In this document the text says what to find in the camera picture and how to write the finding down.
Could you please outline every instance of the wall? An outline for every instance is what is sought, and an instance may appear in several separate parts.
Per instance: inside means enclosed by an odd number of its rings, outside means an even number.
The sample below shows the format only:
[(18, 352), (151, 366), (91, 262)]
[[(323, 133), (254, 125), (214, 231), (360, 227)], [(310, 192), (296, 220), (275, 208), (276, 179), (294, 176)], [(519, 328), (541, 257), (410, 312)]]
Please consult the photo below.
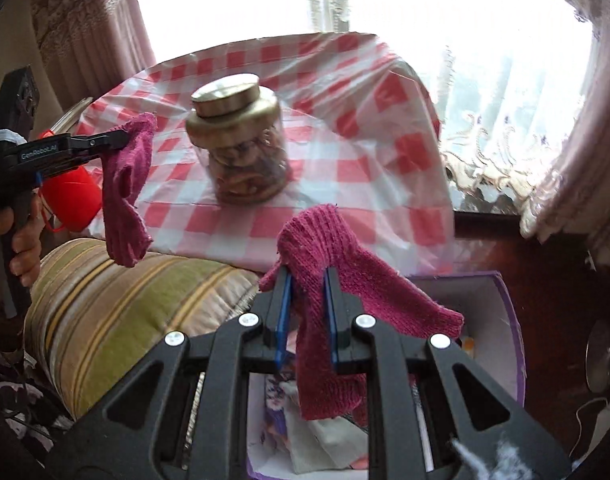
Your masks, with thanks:
[(49, 128), (62, 115), (34, 36), (30, 0), (7, 0), (0, 11), (0, 83), (6, 73), (26, 66), (32, 72), (40, 91), (40, 103), (34, 123), (34, 134)]

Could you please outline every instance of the screw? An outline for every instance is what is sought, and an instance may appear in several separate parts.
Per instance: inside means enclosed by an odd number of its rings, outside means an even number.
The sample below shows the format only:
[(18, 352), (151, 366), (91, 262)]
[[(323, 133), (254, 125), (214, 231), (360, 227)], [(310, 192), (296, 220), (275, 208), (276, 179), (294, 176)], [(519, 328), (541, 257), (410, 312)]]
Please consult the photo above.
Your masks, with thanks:
[(429, 338), (429, 343), (434, 348), (443, 350), (451, 345), (451, 340), (445, 334), (434, 334), (433, 336), (431, 336), (431, 338)]
[(376, 318), (369, 314), (361, 314), (356, 318), (355, 323), (361, 328), (371, 328), (376, 324)]
[(165, 343), (169, 346), (178, 346), (185, 341), (185, 335), (178, 330), (174, 330), (165, 336)]
[(256, 326), (258, 321), (258, 316), (256, 316), (256, 314), (252, 314), (251, 312), (243, 314), (241, 317), (239, 317), (239, 323), (242, 326)]

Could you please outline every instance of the plastic tablecloth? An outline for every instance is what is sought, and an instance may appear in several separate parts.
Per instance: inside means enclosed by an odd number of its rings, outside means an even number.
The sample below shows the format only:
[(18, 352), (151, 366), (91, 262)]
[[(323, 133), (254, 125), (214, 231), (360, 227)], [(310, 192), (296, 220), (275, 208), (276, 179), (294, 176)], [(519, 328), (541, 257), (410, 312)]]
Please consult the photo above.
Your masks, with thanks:
[[(281, 101), (293, 179), (269, 202), (220, 206), (185, 118), (195, 89), (241, 72), (256, 73)], [(453, 213), (437, 148), (440, 123), (418, 76), (380, 38), (280, 36), (165, 61), (91, 104), (77, 134), (141, 112), (158, 118), (152, 167), (136, 202), (152, 250), (266, 271), (285, 222), (334, 203), (360, 242), (401, 273), (449, 270)], [(88, 169), (100, 183), (99, 162)], [(102, 212), (86, 234), (104, 238)]]

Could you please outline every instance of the striped cushion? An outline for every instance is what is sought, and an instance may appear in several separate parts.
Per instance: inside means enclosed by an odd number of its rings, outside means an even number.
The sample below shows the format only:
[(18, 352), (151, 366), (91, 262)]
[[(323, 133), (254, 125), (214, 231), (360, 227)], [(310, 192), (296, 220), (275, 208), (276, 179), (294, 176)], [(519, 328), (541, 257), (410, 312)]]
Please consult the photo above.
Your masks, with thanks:
[(213, 332), (240, 313), (258, 277), (225, 264), (147, 253), (133, 269), (99, 240), (72, 240), (42, 261), (25, 347), (74, 418), (171, 330)]

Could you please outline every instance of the wooden floor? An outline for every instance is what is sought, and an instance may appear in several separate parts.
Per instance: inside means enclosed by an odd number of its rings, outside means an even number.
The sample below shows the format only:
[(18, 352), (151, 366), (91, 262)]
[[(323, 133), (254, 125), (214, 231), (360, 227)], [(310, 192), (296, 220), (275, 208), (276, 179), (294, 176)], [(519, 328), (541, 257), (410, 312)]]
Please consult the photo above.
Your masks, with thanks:
[[(456, 237), (455, 272), (501, 272), (525, 343), (525, 408), (571, 450), (578, 436), (576, 410), (597, 397), (586, 387), (584, 357), (594, 322), (610, 322), (610, 272), (589, 269), (580, 238), (563, 235), (541, 245), (521, 238), (517, 221), (457, 214)], [(582, 410), (579, 450), (587, 449), (603, 406)]]

